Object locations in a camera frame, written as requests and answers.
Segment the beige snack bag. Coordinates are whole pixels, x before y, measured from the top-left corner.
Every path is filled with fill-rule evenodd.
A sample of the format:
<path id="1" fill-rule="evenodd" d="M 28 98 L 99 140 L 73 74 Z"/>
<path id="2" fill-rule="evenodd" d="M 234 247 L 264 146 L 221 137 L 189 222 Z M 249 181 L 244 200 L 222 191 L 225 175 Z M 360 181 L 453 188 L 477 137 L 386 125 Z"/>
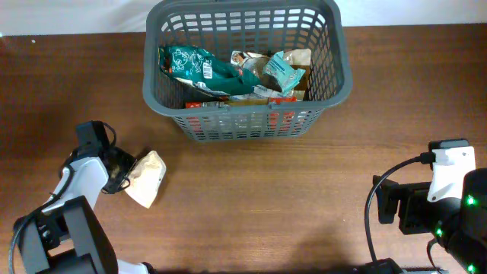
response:
<path id="1" fill-rule="evenodd" d="M 150 151 L 130 171 L 124 189 L 141 206 L 149 209 L 155 201 L 167 166 L 156 151 Z"/>

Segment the green Nescafe coffee bag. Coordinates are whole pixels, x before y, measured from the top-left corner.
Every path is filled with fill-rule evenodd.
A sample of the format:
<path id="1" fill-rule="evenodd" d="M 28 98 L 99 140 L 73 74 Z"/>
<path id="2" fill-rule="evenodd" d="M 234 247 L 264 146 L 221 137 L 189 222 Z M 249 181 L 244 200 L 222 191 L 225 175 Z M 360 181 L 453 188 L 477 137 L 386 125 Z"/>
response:
<path id="1" fill-rule="evenodd" d="M 194 46 L 162 46 L 160 70 L 168 77 L 215 97 L 251 94 L 261 84 L 250 70 L 222 62 L 209 51 Z"/>

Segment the dark grey plastic basket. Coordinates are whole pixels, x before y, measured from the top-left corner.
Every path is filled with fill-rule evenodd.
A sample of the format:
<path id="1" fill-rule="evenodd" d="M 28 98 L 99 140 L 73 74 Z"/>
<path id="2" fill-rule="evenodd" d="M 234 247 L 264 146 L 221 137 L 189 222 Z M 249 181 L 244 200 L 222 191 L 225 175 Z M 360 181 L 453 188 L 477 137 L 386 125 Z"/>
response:
<path id="1" fill-rule="evenodd" d="M 267 105 L 211 106 L 201 91 L 168 78 L 162 46 L 197 46 L 228 61 L 235 50 L 272 55 L 309 49 L 304 98 Z M 352 72 L 341 14 L 333 0 L 162 1 L 148 13 L 142 95 L 199 142 L 303 135 L 320 114 L 347 99 Z"/>

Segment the orange spaghetti packet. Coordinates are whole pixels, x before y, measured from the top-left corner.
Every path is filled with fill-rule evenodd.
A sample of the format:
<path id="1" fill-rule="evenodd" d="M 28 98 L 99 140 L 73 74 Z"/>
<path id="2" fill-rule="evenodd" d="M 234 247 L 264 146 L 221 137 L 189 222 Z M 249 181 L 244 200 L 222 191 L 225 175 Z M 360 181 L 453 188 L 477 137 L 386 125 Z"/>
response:
<path id="1" fill-rule="evenodd" d="M 294 98 L 227 100 L 186 104 L 187 110 L 199 110 L 173 120 L 191 139 L 260 139 L 300 135 L 306 117 L 294 110 L 277 110 L 280 104 L 294 103 Z"/>

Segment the brown white pastry bag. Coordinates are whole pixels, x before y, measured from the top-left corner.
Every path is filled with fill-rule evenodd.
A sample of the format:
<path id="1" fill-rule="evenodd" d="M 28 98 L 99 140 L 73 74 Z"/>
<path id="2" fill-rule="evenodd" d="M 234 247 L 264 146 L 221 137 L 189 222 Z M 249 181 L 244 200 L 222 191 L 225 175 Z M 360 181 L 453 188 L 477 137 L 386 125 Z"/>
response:
<path id="1" fill-rule="evenodd" d="M 304 94 L 310 77 L 310 54 L 310 49 L 293 49 L 284 52 L 284 60 L 291 65 L 293 69 L 305 69 L 306 72 L 301 78 L 299 85 L 287 96 L 281 98 L 295 97 L 298 101 L 304 99 Z M 233 51 L 231 55 L 231 64 L 251 71 L 260 80 L 259 85 L 281 92 L 281 88 L 277 84 L 277 81 L 272 76 L 263 74 L 263 67 L 270 59 L 271 56 L 265 56 L 259 53 Z"/>

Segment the mint green snack packet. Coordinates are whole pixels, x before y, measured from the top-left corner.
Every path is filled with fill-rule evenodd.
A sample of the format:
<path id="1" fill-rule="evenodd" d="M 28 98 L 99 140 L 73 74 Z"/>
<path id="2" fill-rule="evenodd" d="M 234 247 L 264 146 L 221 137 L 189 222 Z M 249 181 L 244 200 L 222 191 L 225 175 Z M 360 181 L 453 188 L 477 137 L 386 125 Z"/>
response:
<path id="1" fill-rule="evenodd" d="M 292 68 L 291 65 L 284 60 L 283 51 L 275 53 L 263 67 L 263 74 L 272 76 L 277 81 L 284 96 L 287 96 L 299 85 L 305 72 L 306 70 L 302 68 Z"/>

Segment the Kleenex tissue multipack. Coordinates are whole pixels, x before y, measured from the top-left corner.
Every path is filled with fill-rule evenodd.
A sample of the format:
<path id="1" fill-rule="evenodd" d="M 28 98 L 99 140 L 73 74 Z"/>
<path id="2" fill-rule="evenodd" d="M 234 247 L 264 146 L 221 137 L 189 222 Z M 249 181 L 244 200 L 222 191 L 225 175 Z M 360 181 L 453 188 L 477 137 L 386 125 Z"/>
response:
<path id="1" fill-rule="evenodd" d="M 285 97 L 282 92 L 274 91 L 273 89 L 266 88 L 262 85 L 253 87 L 253 92 L 250 94 L 233 95 L 229 97 L 229 100 L 254 100 L 265 98 L 281 98 Z"/>

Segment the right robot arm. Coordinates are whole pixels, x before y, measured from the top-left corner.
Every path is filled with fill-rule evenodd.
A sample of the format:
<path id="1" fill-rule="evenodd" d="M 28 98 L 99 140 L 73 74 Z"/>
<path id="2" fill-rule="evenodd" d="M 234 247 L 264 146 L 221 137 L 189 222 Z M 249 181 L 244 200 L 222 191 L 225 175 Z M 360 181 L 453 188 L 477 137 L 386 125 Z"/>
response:
<path id="1" fill-rule="evenodd" d="M 386 179 L 377 190 L 378 218 L 399 218 L 404 235 L 430 233 L 468 273 L 486 273 L 486 169 L 470 171 L 459 198 L 429 202 L 430 182 Z"/>

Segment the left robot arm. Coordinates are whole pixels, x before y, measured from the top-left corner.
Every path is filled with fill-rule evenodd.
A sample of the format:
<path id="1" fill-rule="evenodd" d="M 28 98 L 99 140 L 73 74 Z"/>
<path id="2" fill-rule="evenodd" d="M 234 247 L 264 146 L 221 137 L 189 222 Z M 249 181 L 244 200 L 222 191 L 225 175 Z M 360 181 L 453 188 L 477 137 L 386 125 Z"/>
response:
<path id="1" fill-rule="evenodd" d="M 14 223 L 8 271 L 18 251 L 27 273 L 153 273 L 149 263 L 118 259 L 94 214 L 101 193 L 129 186 L 136 159 L 116 146 L 115 129 L 105 122 L 91 120 L 75 131 L 78 146 L 60 167 L 58 185 Z"/>

